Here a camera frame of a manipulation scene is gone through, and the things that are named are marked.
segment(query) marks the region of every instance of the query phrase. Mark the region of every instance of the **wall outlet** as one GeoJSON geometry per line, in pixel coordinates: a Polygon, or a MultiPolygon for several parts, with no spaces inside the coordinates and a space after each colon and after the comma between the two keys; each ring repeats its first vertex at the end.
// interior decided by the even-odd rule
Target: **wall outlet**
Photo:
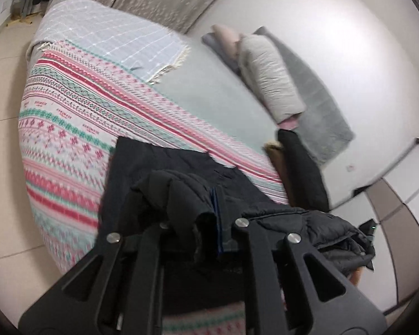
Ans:
{"type": "Polygon", "coordinates": [[[6,0],[2,6],[2,12],[11,8],[11,0],[6,0]]]}

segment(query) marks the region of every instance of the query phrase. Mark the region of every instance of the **gray pillow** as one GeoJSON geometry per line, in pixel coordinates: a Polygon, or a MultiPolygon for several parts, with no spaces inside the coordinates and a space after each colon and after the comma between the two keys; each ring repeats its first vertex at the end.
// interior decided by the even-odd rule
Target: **gray pillow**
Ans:
{"type": "Polygon", "coordinates": [[[306,105],[278,49],[267,37],[247,35],[241,38],[239,66],[247,85],[277,124],[305,111],[306,105]]]}
{"type": "Polygon", "coordinates": [[[278,48],[307,106],[298,119],[295,132],[300,135],[301,141],[317,164],[333,159],[354,138],[354,133],[334,99],[312,69],[264,26],[256,30],[255,34],[266,36],[278,48]]]}
{"type": "Polygon", "coordinates": [[[225,65],[230,68],[236,75],[240,75],[239,64],[236,60],[231,59],[227,53],[223,50],[222,45],[219,43],[219,40],[216,39],[213,32],[209,32],[202,36],[202,42],[209,46],[216,55],[225,63],[225,65]]]}

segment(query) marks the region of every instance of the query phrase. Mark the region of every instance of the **tile floor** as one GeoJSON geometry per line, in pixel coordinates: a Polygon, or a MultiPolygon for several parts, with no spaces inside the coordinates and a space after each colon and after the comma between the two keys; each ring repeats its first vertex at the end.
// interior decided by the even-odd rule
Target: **tile floor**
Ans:
{"type": "Polygon", "coordinates": [[[60,277],[32,219],[17,132],[25,52],[40,19],[0,34],[0,309],[15,325],[60,277]]]}

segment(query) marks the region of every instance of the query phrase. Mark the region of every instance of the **white pillow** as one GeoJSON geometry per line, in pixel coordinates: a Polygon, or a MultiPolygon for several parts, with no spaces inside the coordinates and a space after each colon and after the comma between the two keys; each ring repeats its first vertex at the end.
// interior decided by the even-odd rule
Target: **white pillow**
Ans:
{"type": "Polygon", "coordinates": [[[281,54],[267,37],[241,37],[239,67],[246,84],[277,124],[306,110],[281,54]]]}

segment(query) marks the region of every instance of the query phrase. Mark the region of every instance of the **beige pillow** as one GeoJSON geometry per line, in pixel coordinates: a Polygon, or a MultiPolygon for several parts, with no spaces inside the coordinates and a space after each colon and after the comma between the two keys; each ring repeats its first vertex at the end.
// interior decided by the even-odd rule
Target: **beige pillow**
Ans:
{"type": "Polygon", "coordinates": [[[225,53],[231,59],[237,60],[240,34],[224,25],[215,24],[211,28],[225,53]]]}
{"type": "Polygon", "coordinates": [[[242,36],[239,68],[248,87],[277,124],[306,110],[281,54],[267,37],[242,36]]]}

